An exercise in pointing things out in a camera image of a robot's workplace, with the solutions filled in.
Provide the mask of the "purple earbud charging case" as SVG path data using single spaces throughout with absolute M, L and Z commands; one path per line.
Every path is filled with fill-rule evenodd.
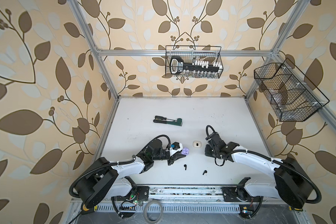
M 181 151 L 182 155 L 189 155 L 189 149 L 187 147 L 184 147 L 183 150 Z

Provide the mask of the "cream earbud charging case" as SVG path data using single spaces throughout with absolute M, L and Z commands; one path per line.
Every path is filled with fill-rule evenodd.
M 202 143 L 200 141 L 193 141 L 192 145 L 195 148 L 201 148 L 202 147 Z

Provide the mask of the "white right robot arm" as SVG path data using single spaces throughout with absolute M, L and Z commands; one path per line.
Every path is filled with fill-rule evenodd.
M 243 178 L 236 186 L 240 200 L 245 201 L 248 196 L 277 198 L 295 209 L 303 208 L 306 203 L 321 202 L 321 191 L 295 158 L 269 157 L 232 141 L 225 143 L 210 125 L 206 126 L 205 132 L 205 156 L 215 161 L 221 160 L 219 167 L 230 161 L 246 165 L 267 176 L 266 179 L 258 180 Z

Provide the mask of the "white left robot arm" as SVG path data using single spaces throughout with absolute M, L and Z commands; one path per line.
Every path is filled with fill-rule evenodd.
M 167 139 L 167 146 L 161 138 Z M 86 208 L 91 209 L 101 201 L 111 197 L 136 196 L 136 183 L 132 175 L 147 172 L 155 161 L 167 161 L 173 165 L 175 161 L 189 155 L 189 149 L 179 142 L 170 142 L 167 135 L 159 135 L 152 139 L 130 160 L 108 161 L 97 159 L 69 187 L 71 197 L 82 200 Z

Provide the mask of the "grey tape roll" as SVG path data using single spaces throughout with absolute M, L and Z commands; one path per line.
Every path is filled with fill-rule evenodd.
M 143 210 L 143 217 L 147 224 L 158 224 L 163 217 L 163 206 L 159 200 L 149 201 Z

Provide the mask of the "small yellow black screwdriver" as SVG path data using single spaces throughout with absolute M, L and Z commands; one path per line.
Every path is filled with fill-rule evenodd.
M 303 209 L 298 209 L 298 208 L 294 208 L 294 207 L 291 207 L 289 206 L 288 207 L 290 211 L 303 211 Z

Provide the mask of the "green black-handled hand tool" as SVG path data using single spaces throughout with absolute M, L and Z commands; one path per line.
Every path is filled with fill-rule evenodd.
M 174 125 L 174 126 L 179 126 L 181 127 L 183 124 L 183 120 L 181 118 L 178 118 L 177 120 L 172 120 L 172 119 L 154 119 L 154 123 L 159 123 L 159 124 L 167 124 L 167 125 Z

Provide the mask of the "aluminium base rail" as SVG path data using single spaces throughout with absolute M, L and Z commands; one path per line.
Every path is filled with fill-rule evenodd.
M 93 207 L 102 201 L 110 201 L 114 198 L 121 201 L 121 197 L 137 186 L 148 186 L 150 199 L 157 200 L 183 200 L 183 201 L 216 201 L 222 200 L 222 187 L 237 187 L 235 185 L 138 185 L 127 179 L 119 180 L 114 184 L 99 185 L 77 184 L 70 186 L 69 193 L 72 197 L 80 198 L 85 205 Z

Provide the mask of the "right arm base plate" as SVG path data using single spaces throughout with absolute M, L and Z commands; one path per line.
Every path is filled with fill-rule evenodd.
M 257 203 L 262 199 L 262 197 L 252 197 L 245 191 L 238 193 L 236 187 L 222 187 L 221 190 L 224 202 Z

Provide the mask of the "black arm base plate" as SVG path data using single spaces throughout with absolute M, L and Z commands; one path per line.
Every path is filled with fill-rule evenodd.
M 149 190 L 148 186 L 137 186 L 133 187 L 127 195 L 121 197 L 121 201 L 129 201 L 133 203 L 147 201 L 149 197 Z

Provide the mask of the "socket set rail in basket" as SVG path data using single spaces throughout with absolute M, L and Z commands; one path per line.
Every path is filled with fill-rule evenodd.
M 179 56 L 173 56 L 170 59 L 168 68 L 173 75 L 190 75 L 199 73 L 219 74 L 223 71 L 223 65 L 220 62 L 210 63 L 209 61 L 192 59 L 190 63 L 188 59 L 183 60 Z

